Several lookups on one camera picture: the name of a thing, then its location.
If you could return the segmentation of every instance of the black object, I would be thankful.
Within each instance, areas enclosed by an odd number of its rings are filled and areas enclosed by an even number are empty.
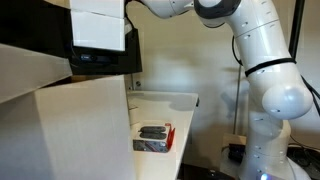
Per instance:
[[[141,138],[163,140],[167,137],[165,133],[140,133]]]
[[[287,156],[301,166],[311,179],[320,179],[320,153],[302,147],[289,147]]]
[[[240,2],[241,0],[223,0],[215,6],[204,7],[199,0],[195,0],[194,10],[204,19],[215,19],[233,14],[240,5]]]
[[[43,0],[1,2],[2,44],[68,58],[74,75],[115,75],[142,71],[137,29],[126,35],[124,52],[75,47],[72,42],[69,9]]]
[[[140,129],[143,133],[162,133],[165,132],[166,128],[164,126],[144,126]]]
[[[236,55],[236,52],[235,52],[235,50],[234,50],[234,36],[232,36],[231,44],[232,44],[232,54],[233,54],[233,57],[236,59],[236,61],[238,62],[239,65],[243,66],[241,59],[238,59],[238,57],[237,57],[237,55]]]
[[[234,180],[220,171],[181,164],[178,180]]]
[[[245,153],[245,148],[246,148],[245,145],[229,144],[228,158],[231,161],[241,163]]]
[[[252,67],[251,69],[247,70],[245,72],[246,76],[248,77],[251,73],[258,71],[259,69],[268,67],[268,66],[273,66],[276,64],[282,64],[282,63],[296,63],[295,59],[293,58],[282,58],[282,59],[276,59],[276,60],[272,60],[272,61],[267,61],[264,63],[260,63],[254,67]]]
[[[296,58],[298,44],[299,44],[304,4],[305,4],[305,0],[296,0],[296,5],[294,9],[294,14],[293,14],[289,52],[291,54],[291,57],[294,59]]]
[[[214,26],[214,27],[210,27],[210,26],[207,26],[207,25],[205,25],[207,28],[210,28],[210,29],[216,29],[216,28],[219,28],[219,27],[221,27],[221,26],[223,26],[225,23],[223,22],[223,23],[221,23],[221,24],[219,24],[219,25],[217,25],[217,26]]]
[[[200,105],[200,98],[197,99],[196,107],[199,107]]]

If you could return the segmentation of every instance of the cable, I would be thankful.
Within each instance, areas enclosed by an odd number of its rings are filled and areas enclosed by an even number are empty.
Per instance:
[[[219,28],[219,27],[221,27],[221,26],[223,26],[225,23],[221,23],[221,24],[219,24],[218,26],[214,26],[214,27],[210,27],[210,26],[207,26],[207,25],[205,25],[205,24],[203,24],[204,26],[206,26],[207,28],[210,28],[210,29],[216,29],[216,28]]]
[[[306,79],[301,76],[304,84],[307,86],[307,88],[309,89],[309,91],[311,92],[311,95],[312,95],[312,99],[313,99],[313,103],[314,105],[316,106],[316,109],[317,109],[317,112],[318,112],[318,115],[320,117],[320,107],[319,107],[319,104],[318,104],[318,101],[315,97],[315,95],[320,99],[320,94],[317,92],[317,90],[315,90],[307,81]]]
[[[294,145],[294,144],[296,144],[296,145],[299,145],[300,147],[303,147],[303,148],[309,148],[309,149],[313,149],[313,150],[318,150],[318,151],[320,151],[320,148],[315,148],[315,147],[307,146],[307,145],[304,145],[304,144],[300,143],[299,141],[297,141],[296,139],[294,139],[294,138],[292,137],[292,135],[290,135],[290,138],[291,138],[294,142],[296,142],[296,143],[290,143],[289,145]]]
[[[71,40],[71,43],[70,43],[70,47],[71,47],[71,51],[72,51],[73,56],[74,56],[77,60],[80,61],[80,59],[78,58],[77,54],[76,54],[76,53],[74,52],[74,50],[73,50],[72,40]],[[75,68],[83,68],[83,67],[81,67],[81,66],[77,66],[77,65],[73,64],[71,61],[69,61],[69,63],[70,63],[71,66],[73,66],[73,67],[75,67]]]
[[[305,83],[305,85],[307,86],[307,88],[313,92],[319,99],[320,99],[320,94],[317,92],[317,90],[315,90],[306,80],[303,76],[301,76],[303,82]]]
[[[243,66],[241,60],[238,59],[238,57],[237,57],[237,55],[236,55],[236,52],[235,52],[235,50],[234,50],[234,36],[232,36],[232,53],[233,53],[233,56],[234,56],[234,58],[236,59],[236,61],[237,61],[241,66]]]

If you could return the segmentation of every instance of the black device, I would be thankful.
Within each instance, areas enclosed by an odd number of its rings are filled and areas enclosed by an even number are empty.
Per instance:
[[[166,128],[164,126],[143,126],[140,132],[143,133],[162,133],[165,132]]]
[[[246,146],[242,144],[229,144],[228,158],[231,161],[241,163],[245,153],[245,149]]]
[[[164,140],[167,137],[165,133],[141,133],[141,138],[145,139],[156,139],[156,140]]]
[[[124,52],[76,47],[72,42],[69,9],[43,0],[5,0],[1,3],[2,44],[68,58],[74,75],[142,72],[137,29],[126,34]]]

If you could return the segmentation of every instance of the red object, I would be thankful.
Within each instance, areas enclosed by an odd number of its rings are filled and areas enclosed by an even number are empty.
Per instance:
[[[172,126],[170,123],[166,123],[165,126],[170,126],[169,134],[168,134],[168,138],[167,138],[167,148],[168,148],[168,150],[170,150],[172,143],[173,143],[174,133],[176,131],[176,128],[172,129]]]

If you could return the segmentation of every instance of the light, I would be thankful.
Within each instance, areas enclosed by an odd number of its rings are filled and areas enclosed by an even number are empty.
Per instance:
[[[262,174],[260,180],[270,180],[268,174]]]

